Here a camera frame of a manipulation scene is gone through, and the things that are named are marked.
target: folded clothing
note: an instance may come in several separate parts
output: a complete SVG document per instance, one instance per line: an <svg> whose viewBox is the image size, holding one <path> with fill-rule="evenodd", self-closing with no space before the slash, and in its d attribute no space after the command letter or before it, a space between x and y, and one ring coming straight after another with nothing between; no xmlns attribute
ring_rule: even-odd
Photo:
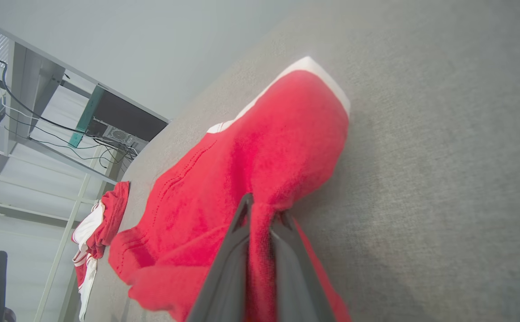
<svg viewBox="0 0 520 322"><path fill-rule="evenodd" d="M129 182L119 182L113 191L103 195L93 206L91 213L75 228L71 240L79 245L73 257L81 307L79 320L85 320L85 312L93 281L97 274L97 259L103 256L105 246L117 234L129 198Z"/></svg>
<svg viewBox="0 0 520 322"><path fill-rule="evenodd" d="M97 259L86 251L78 251L73 257L75 272L77 277L77 287L79 289L81 306L79 310L79 320L84 322L89 295L93 287L93 281L97 274Z"/></svg>
<svg viewBox="0 0 520 322"><path fill-rule="evenodd" d="M129 182L118 182L115 189L107 191L101 197L104 205L103 220L93 234L87 238L88 252L94 258L103 257L105 246L109 246L118 232L118 228L125 214L125 207L129 200Z"/></svg>
<svg viewBox="0 0 520 322"><path fill-rule="evenodd" d="M306 57L234 120L211 127L157 179L139 224L111 244L109 263L132 285L129 297L186 320L242 196L252 193L246 318L275 321L272 218L331 177L347 139L349 108L337 83ZM337 320L349 321L300 234Z"/></svg>

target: cable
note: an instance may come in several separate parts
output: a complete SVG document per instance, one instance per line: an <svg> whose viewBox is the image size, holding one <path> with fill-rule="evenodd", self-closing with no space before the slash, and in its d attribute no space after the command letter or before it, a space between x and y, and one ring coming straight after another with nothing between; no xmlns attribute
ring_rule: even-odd
<svg viewBox="0 0 520 322"><path fill-rule="evenodd" d="M17 123L21 123L21 124L24 124L24 125L27 125L27 126L31 126L31 124L27 124L27 123L25 123L25 122L21 122L20 120L16 120L16 119L12 118L12 117L11 117L9 114L7 114L6 112L4 112L4 114L5 114L6 116L8 116L10 119L16 121ZM49 134L49 135L53 135L53 136L57 137L57 139L59 139L59 140L65 142L65 143L67 143L67 144L71 144L71 143L69 143L69 142L67 142L67 141L65 141L65 140L63 140L63 139L61 139L61 137L59 137L59 136L57 136L57 135L55 135L55 134L53 134L53 133L47 132L47 131L45 131L44 129L42 129L42 128L40 128L40 127L37 127L37 126L36 126L35 128L38 129L38 130L40 130L40 131L42 131L42 132L45 132L45 133L47 133L47 134ZM98 147L99 145L102 145L102 144L92 145L92 146L90 146L90 147L85 147L85 148L73 147L73 146L72 146L72 148L75 148L75 149L90 149L90 148Z"/></svg>
<svg viewBox="0 0 520 322"><path fill-rule="evenodd" d="M24 122L21 122L21 121L19 121L19 120L15 120L15 121L17 121L18 123L25 124L25 125L29 126L29 124L24 123ZM11 131L11 130L9 130L9 129L6 128L6 127L4 127L4 128L5 128L6 130L12 132L12 133L15 133L16 136L23 137L23 136L17 134L17 132ZM49 132L47 132L47 131L45 131L45 130L39 128L39 127L35 127L35 128L37 128L37 129L39 129L39 130L41 130L41 131L43 131L43 132L45 132L45 133L47 133L47 134L49 134L49 135L53 135L53 136L57 137L57 139L59 139L59 140L65 142L65 143L67 143L67 144L70 144L69 142L67 142L67 141L65 141L65 140L63 140L63 139L61 139L61 137L59 137L59 136L57 136L57 135L54 135L54 134L52 134L52 133L49 133ZM96 159L95 157L86 157L86 158L83 158L81 155L79 155L79 153L75 152L74 149L76 149L76 148L73 147L73 146L68 147L67 145L59 145L59 144L55 144L55 143L51 143L51 142L39 141L39 140L35 140L35 139L33 139L33 138L28 138L28 137L23 137L23 138L24 138L24 139L31 139L31 140L34 140L34 141L37 141L37 142L39 142L39 143L43 143L43 144L51 144L51 145L55 145L56 147L65 147L65 148L69 148L69 149L71 149L71 151L73 151L73 153L75 153L75 154L76 154L80 159L82 159L82 160ZM97 144L97 145L92 145L92 146L90 146L90 147L77 148L77 149L89 149L89 148L98 147L98 146L100 146L100 145L103 145L103 146L106 148L106 151L103 152L103 153L101 154L100 157L97 157L97 159L99 159L99 164L101 165L101 167L104 167L104 168L106 169L106 167L105 167L104 165L101 164L101 159L105 159L105 160L109 161L109 163L112 163L113 165L116 165L116 163L114 163L113 161L110 161L110 160L107 159L106 157L103 157L104 153L109 152L109 154L111 155L111 157L113 158L113 160L116 160L115 157L114 157L114 156L111 154L111 152L109 151L108 146L105 145L105 144ZM122 159L123 159L124 157L126 157L126 156L127 156L127 153L124 153L124 154L123 154L123 157L122 157L118 162L122 161Z"/></svg>
<svg viewBox="0 0 520 322"><path fill-rule="evenodd" d="M31 137L24 137L24 136L21 136L17 133L15 133L14 131L11 131L10 129L8 129L7 127L4 127L4 129L8 130L9 132L15 134L15 136L18 136L18 137L21 137L25 140L33 140L33 141L36 141L36 142L39 142L39 143L43 143L43 144L51 144L51 145L55 145L56 147L62 147L62 148L68 148L70 149L71 151L73 151L73 153L75 153L75 155L77 155L80 159L82 160L92 160L92 159L101 159L101 157L82 157L81 155L79 155L79 153L77 153L74 149L72 149L71 147L68 147L67 145L59 145L59 144L55 144L55 143L51 143L51 142L44 142L44 141L39 141L39 140L35 140L35 139L31 139ZM103 159L111 162L111 160L107 159L106 157L103 157Z"/></svg>
<svg viewBox="0 0 520 322"><path fill-rule="evenodd" d="M95 138L93 138L93 140L94 140L95 142L99 143L99 144L102 144L102 145L105 145L105 146L106 146L106 144L110 145L110 143L106 143L106 142L102 141L102 139L106 139L106 137L95 137ZM126 145L124 145L124 144L122 144L122 143L120 143L120 142L118 142L118 141L114 141L114 142L117 143L116 145L117 145L117 147L119 147L119 148L128 148L128 149L132 149L132 150L135 152L135 157L136 157L137 155L139 155L139 153L137 153L137 150L135 150L135 148L133 148L133 147L128 147L128 146L126 146Z"/></svg>
<svg viewBox="0 0 520 322"><path fill-rule="evenodd" d="M104 142L104 141L102 141L100 139L97 139L97 138L93 138L93 141L97 142L100 145L104 145L107 148L112 148L112 149L119 149L120 148L119 145L117 145L117 147L114 147L114 145L111 145L110 143L106 143L106 142Z"/></svg>
<svg viewBox="0 0 520 322"><path fill-rule="evenodd" d="M110 145L106 145L106 144L104 144L104 142L100 141L99 139L95 139L95 138L94 138L93 140L94 140L95 142L97 142L97 143L99 143L99 144L105 146L105 148L107 149L107 151L105 151L105 152L103 152L103 153L109 152L109 154L111 155L111 157L113 157L114 160L117 159L117 158L114 157L114 155L109 151L108 148L111 147ZM127 159L128 159L128 160L131 160L131 161L133 161L133 157L137 157L137 155L138 155L138 154L131 155L131 152L130 152L130 151L123 151L123 153L124 153L123 157L127 157ZM101 165L101 167L104 167L104 168L106 169L106 167L105 167L104 165L102 165L100 161L99 161L99 164Z"/></svg>
<svg viewBox="0 0 520 322"><path fill-rule="evenodd" d="M127 156L126 154L123 154L123 156L121 157L121 159L119 159L119 161L117 161L117 159L111 154L111 152L109 151L109 148L108 147L105 147L106 150L105 152L101 153L101 156L99 157L99 165L101 165L101 167L104 167L105 169L107 169L107 167L105 167L102 163L101 163L101 157L103 157L103 155L105 153L109 153L111 155L111 157L113 157L113 160L115 160L115 162L111 162L113 163L113 165L118 165L119 163L121 163L121 161L123 161L123 159Z"/></svg>
<svg viewBox="0 0 520 322"><path fill-rule="evenodd" d="M4 106L4 108L9 108L10 110L14 110L15 112L18 112L19 114L21 114L21 115L23 115L23 116L25 116L25 117L27 117L27 118L30 118L30 119L38 120L38 121L39 121L38 118L34 118L33 116L29 116L29 115L23 113L23 112L20 111L20 110L16 110L15 108L12 108L12 107L10 107L10 106L7 106L7 105L4 103L4 96L2 96L2 105Z"/></svg>
<svg viewBox="0 0 520 322"><path fill-rule="evenodd" d="M33 110L31 110L30 108L25 106L25 104L23 104L20 100L17 99L17 97L15 97L15 95L13 93L11 93L11 91L10 91L10 89L8 87L8 84L6 84L6 72L8 70L8 63L6 63L6 62L4 62L2 60L0 60L0 63L4 64L4 72L2 73L2 82L4 83L5 90L8 92L8 94L10 94L11 98L13 98L16 102L19 103L19 105L21 105L23 108L28 110L31 114L37 116L38 118L40 118L41 120L44 120L45 122L47 122L49 124L53 124L54 126L57 126L57 127L60 127L60 128L64 128L65 130L69 130L69 131L72 131L72 132L75 132L75 133L78 133L78 134L83 134L83 135L90 136L90 137L96 137L96 136L92 136L90 134L87 134L84 131L74 130L72 128L68 128L66 126L62 126L61 124L55 123L53 121L50 121L50 120L44 118L43 116L33 112Z"/></svg>

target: black cable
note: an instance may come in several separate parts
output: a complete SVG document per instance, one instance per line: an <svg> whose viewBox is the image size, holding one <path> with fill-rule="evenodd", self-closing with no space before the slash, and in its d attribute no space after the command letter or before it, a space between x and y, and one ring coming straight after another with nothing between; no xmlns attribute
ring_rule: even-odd
<svg viewBox="0 0 520 322"><path fill-rule="evenodd" d="M17 97L15 97L15 95L13 93L11 93L11 91L10 91L10 89L8 87L8 84L6 84L6 71L8 70L8 63L6 63L6 62L4 62L2 60L0 60L0 63L4 64L4 73L2 73L2 82L4 83L5 90L8 92L8 94L10 94L11 98L13 98L16 102L19 103L19 105L21 105L23 108L28 110L31 114L37 116L37 118L42 119L42 120L44 120L45 122L47 122L49 124L53 124L54 126L58 126L60 128L64 128L65 130L69 130L69 131L72 131L72 132L75 132L75 133L78 133L78 134L83 134L83 135L90 136L90 137L96 137L96 136L92 136L90 134L87 134L84 131L74 130L72 128L68 128L66 126L62 126L61 124L55 123L53 121L50 121L50 120L44 118L43 116L41 116L40 114L37 114L37 113L33 112L33 110L31 108L28 108L27 106L25 106L25 104L23 104L20 100L17 99Z"/></svg>
<svg viewBox="0 0 520 322"><path fill-rule="evenodd" d="M6 116L8 116L9 118L11 118L11 116L10 116L8 113L4 112L4 114L5 114ZM25 122L21 122L20 120L16 120L16 119L14 119L14 118L11 118L11 119L12 119L12 120L15 120L17 123L21 123L21 124L25 124L25 125L27 125L27 126L31 126L31 124L27 124L27 123L25 123ZM66 140L61 139L61 137L59 137L59 136L57 136L57 135L55 135L55 134L53 134L53 133L49 133L49 132L45 131L44 129L39 128L38 126L35 126L35 128L37 128L37 129L39 129L40 131L43 131L43 132L45 132L45 133L47 133L47 134L49 134L49 135L53 135L53 136L57 137L57 139L59 139L59 140L65 142L65 143L71 145L69 142L67 142ZM95 142L99 143L99 144L97 144L97 145L92 145L92 146L90 146L90 147L84 147L84 148L82 148L82 147L81 147L81 148L80 148L80 147L73 147L73 146L71 145L71 147L68 147L68 148L71 148L71 149L90 149L90 148L94 148L94 147L98 147L98 146L100 146L100 145L103 145L103 146L107 149L105 152L103 152L103 154L106 153L106 152L109 152L109 154L111 155L111 157L113 158L113 160L116 160L116 158L114 157L114 155L109 151L109 147L110 147L110 148L113 148L113 149L117 149L117 148L115 148L115 147L111 147L110 145L106 145L106 144L100 143L99 141L97 141L97 139L93 139L93 140L94 140ZM41 142L41 143L49 143L49 144L53 144L53 145L58 146L58 147L65 147L65 145L57 145L57 144L54 144L54 143L51 143L51 142L42 142L42 141L38 141L38 142ZM101 159L99 159L99 164L101 165L101 167L104 167L104 166L101 164Z"/></svg>
<svg viewBox="0 0 520 322"><path fill-rule="evenodd" d="M6 116L8 116L9 118L11 118L11 116L10 116L9 114L7 114L6 112L4 112L4 114L5 114ZM29 124L27 124L27 123L25 123L25 122L21 122L20 120L16 120L16 119L13 119L13 118L11 118L11 119L12 119L12 120L15 120L15 121L18 122L18 123L25 124L25 125L29 126ZM14 132L14 131L9 130L9 129L6 128L6 127L4 127L4 128L5 128L6 130L12 132L12 133L15 133L16 136L23 137L23 136L17 134L17 131ZM45 130L43 130L43 129L37 127L37 126L36 126L35 128L37 128L37 129L39 129L39 130L41 130L41 131L43 131L43 132L45 132L45 133L47 133L47 134L49 134L49 135L53 135L53 136L57 137L57 139L59 139L59 140L65 142L65 143L67 143L67 144L70 144L69 142L67 142L67 141L65 141L65 140L63 140L63 139L61 139L61 137L59 137L59 136L57 136L57 135L54 135L54 134L52 134L52 133L49 133L49 132L47 132L47 131L45 131ZM24 138L24 139L34 140L34 141L36 141L36 142L43 143L43 144L51 144L51 145L55 145L56 147L65 147L65 148L69 148L69 149L71 149L71 151L73 151L73 153L75 153L75 154L76 154L80 159L82 159L82 160L99 159L99 164L100 164L102 167L104 167L104 166L101 164L101 159L105 159L105 160L109 161L110 163L113 163L113 165L116 165L116 163L110 161L110 160L107 159L106 157L103 157L103 154L109 151L108 146L105 145L105 144L97 144L97 145L93 145L93 146L91 146L91 147L80 148L80 149L89 149L89 148L94 148L94 147L98 147L98 146L100 146L100 145L103 145L103 146L107 149L105 152L103 152L103 153L101 154L100 157L86 157L86 158L83 158L81 155L79 155L79 153L77 153L77 152L74 151L74 149L76 149L76 148L73 147L73 146L68 147L67 145L59 145L59 144L55 144L55 143L51 143L51 142L39 141L39 140L35 140L35 139L33 139L33 138L29 138L29 137L23 137L23 138Z"/></svg>
<svg viewBox="0 0 520 322"><path fill-rule="evenodd" d="M116 159L116 158L111 154L111 152L109 151L109 148L108 148L108 147L105 147L105 148L106 148L105 152L101 153L101 156L100 156L100 158L99 158L99 165L101 165L101 167L104 167L105 169L107 169L107 167L105 167L105 166L101 163L101 157L103 157L103 155L104 155L105 153L108 152L108 153L111 155L111 157L113 157L113 159L115 160L115 162L111 162L111 163L113 163L113 165L118 165L118 164L121 163L121 161L123 161L123 159L125 159L125 157L127 156L126 154L123 154L123 156L121 157L121 159L119 159L119 161L117 161L117 159Z"/></svg>
<svg viewBox="0 0 520 322"><path fill-rule="evenodd" d="M114 141L115 143L117 143L116 147L115 145L111 144L111 143L107 143L105 141L103 141L103 139L106 139L106 137L94 137L93 140L101 145L104 145L104 146L108 146L108 147L111 147L111 148L114 148L114 149L123 149L124 151L126 151L126 153L128 153L129 155L133 155L133 151L131 148L129 148L128 146L118 142L118 141Z"/></svg>
<svg viewBox="0 0 520 322"><path fill-rule="evenodd" d="M62 148L68 148L70 149L71 151L73 151L73 153L75 153L75 155L77 155L80 159L82 160L92 160L92 159L101 159L101 157L82 157L81 155L79 155L79 153L77 153L74 149L72 149L71 147L68 147L67 145L59 145L59 144L55 144L55 143L51 143L51 142L44 142L44 141L39 141L39 140L35 140L35 139L32 139L31 137L24 137L24 136L21 136L19 134L17 134L16 132L14 131L11 131L10 129L8 129L7 127L4 127L4 129L8 130L9 132L15 134L15 136L18 136L18 137L21 137L25 140L33 140L33 141L36 141L36 142L39 142L39 143L43 143L43 144L51 144L51 145L55 145L56 147L62 147ZM111 162L111 160L107 159L106 157L103 157L103 159Z"/></svg>
<svg viewBox="0 0 520 322"><path fill-rule="evenodd" d="M31 124L27 124L27 123L25 123L25 122L21 122L20 120L17 120L17 119L12 118L12 117L11 117L8 113L6 113L6 112L4 112L4 114L5 114L6 116L8 116L10 119L16 121L17 123L21 123L21 124L24 124L24 125L27 125L27 126L31 126ZM65 143L67 143L67 144L71 144L71 143L69 143L69 142L67 142L67 141L65 141L65 140L63 140L63 139L61 139L61 137L59 137L59 136L57 136L57 135L55 135L55 134L53 134L53 133L47 132L47 131L45 131L44 129L38 127L38 126L35 126L35 128L36 128L37 130L40 130L40 131L42 131L42 132L45 132L45 133L47 133L47 134L49 134L49 135L53 135L53 136L57 137L57 139L59 139L59 140L65 142ZM72 146L72 148L75 148L75 149L90 149L90 148L98 147L99 145L104 145L104 144L92 145L92 146L90 146L90 147L85 147L85 148L73 147L73 146Z"/></svg>

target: wire bundle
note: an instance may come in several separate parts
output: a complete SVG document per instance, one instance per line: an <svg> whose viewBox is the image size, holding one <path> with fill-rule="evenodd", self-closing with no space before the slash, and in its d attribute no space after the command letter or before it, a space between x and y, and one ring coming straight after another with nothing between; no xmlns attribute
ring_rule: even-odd
<svg viewBox="0 0 520 322"><path fill-rule="evenodd" d="M47 132L47 131L45 131L45 130L37 127L37 126L35 126L35 128L43 131L44 133L47 133L49 135L53 135L53 136L57 137L57 139L67 143L68 145L59 145L59 144L55 144L55 143L51 143L51 142L47 142L47 141L35 140L33 138L30 138L30 137L23 137L23 136L17 134L17 131L11 131L7 127L4 127L6 130L8 130L9 132L14 133L16 136L22 137L23 139L31 139L31 140L34 140L34 141L37 141L37 142L40 142L40 143L55 145L57 147L66 147L68 149L71 149L71 151L73 153L75 153L75 155L77 155L82 160L98 159L99 160L99 164L101 165L101 167L104 167L105 169L107 169L107 167L105 167L101 163L101 159L105 159L109 163L112 163L113 165L116 165L116 164L120 163L121 161L123 161L124 158L126 158L126 159L128 159L130 161L133 161L133 159L137 156L137 152L136 152L136 150L134 148L127 147L126 145L121 144L118 141L110 140L110 139L108 139L106 137L102 137L102 136L91 135L91 134L88 134L88 133L86 133L84 131L74 130L74 129L71 129L71 128L66 127L66 126L62 126L61 124L55 123L55 122L53 122L51 120L48 120L48 119L44 118L40 114L37 114L37 113L33 112L33 110L31 110L30 108L25 106L25 104L23 104L20 100L18 100L17 97L15 97L15 95L13 93L11 93L8 85L6 84L6 72L8 70L8 63L6 63L6 62L4 62L2 60L0 60L0 63L4 64L4 72L2 73L2 82L4 84L6 92L8 92L8 94L10 94L11 98L13 98L16 102L18 102L19 105L21 105L23 108L25 108L25 110L28 110L35 117L29 116L27 114L24 114L23 112L21 112L20 110L16 110L15 108L11 108L9 106L6 106L5 104L3 104L4 98L2 97L2 105L4 106L4 108L9 108L10 110L15 110L16 112L18 112L18 113L20 113L20 114L22 114L22 115L24 115L24 116L26 116L26 117L28 117L30 119L43 120L43 121L45 121L45 122L47 122L47 123L49 123L49 124L51 124L53 126L60 127L60 128L62 128L64 130L68 130L68 131L71 131L71 132L74 132L74 133L82 134L82 135L87 136L87 137L91 137L98 144L90 146L90 147L83 147L83 148L80 148L80 147L70 147L70 146L68 146L70 144L68 141L63 140L63 139L61 139L61 137L59 137L59 136L57 136L55 134L52 134L50 132ZM5 112L5 115L8 116L9 118L11 118L11 116L7 112ZM17 119L14 119L14 118L11 118L11 119L17 121L19 124L24 124L24 125L27 125L27 126L31 126L31 124L27 124L25 122L21 122L21 121L19 121ZM89 149L89 148L98 147L100 145L103 145L106 148L106 150L103 153L101 153L100 157L82 157L81 155L79 155L79 153L77 153L75 151L75 149ZM106 157L103 157L105 155L105 153L109 153L109 155L111 155L113 160L116 160L114 155L110 152L110 149L114 149L115 151L120 150L121 153L123 153L123 156L121 157L121 159L119 159L118 161L111 161L111 160L107 159Z"/></svg>

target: gray carpet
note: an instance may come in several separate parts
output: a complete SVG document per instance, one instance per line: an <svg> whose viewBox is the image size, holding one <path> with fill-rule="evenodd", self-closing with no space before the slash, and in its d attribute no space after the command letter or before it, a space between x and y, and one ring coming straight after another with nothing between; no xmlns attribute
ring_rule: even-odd
<svg viewBox="0 0 520 322"><path fill-rule="evenodd" d="M305 6L139 155L121 230L208 127L305 55L345 90L351 124L335 175L292 213L352 319L520 321L520 0ZM166 316L101 259L87 321Z"/></svg>

